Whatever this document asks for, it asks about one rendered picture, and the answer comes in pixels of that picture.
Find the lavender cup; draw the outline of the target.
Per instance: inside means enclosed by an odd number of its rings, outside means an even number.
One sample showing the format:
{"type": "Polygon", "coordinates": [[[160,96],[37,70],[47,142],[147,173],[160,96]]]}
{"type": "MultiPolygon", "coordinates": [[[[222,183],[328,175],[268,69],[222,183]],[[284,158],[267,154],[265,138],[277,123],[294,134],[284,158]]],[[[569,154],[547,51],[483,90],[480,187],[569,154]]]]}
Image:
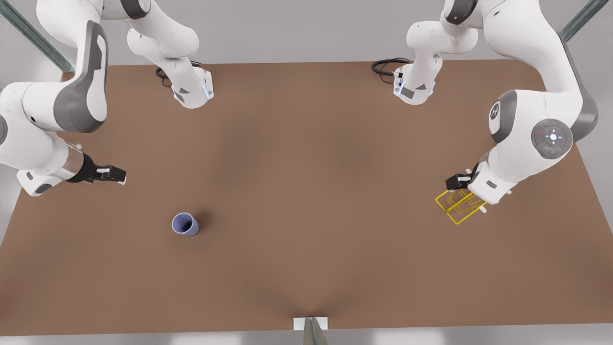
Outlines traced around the lavender cup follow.
{"type": "Polygon", "coordinates": [[[194,216],[189,213],[182,212],[177,214],[171,221],[171,228],[177,234],[184,236],[193,236],[199,232],[199,223],[194,216]]]}

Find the silver frame post with foot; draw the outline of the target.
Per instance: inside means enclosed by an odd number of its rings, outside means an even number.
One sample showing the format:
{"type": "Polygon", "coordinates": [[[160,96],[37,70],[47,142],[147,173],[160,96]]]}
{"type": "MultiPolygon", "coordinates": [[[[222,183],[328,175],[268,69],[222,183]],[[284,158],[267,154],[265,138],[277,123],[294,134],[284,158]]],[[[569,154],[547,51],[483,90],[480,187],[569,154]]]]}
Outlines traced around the silver frame post with foot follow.
{"type": "Polygon", "coordinates": [[[302,345],[329,345],[324,330],[328,330],[328,317],[293,318],[295,331],[303,332],[302,345]]]}

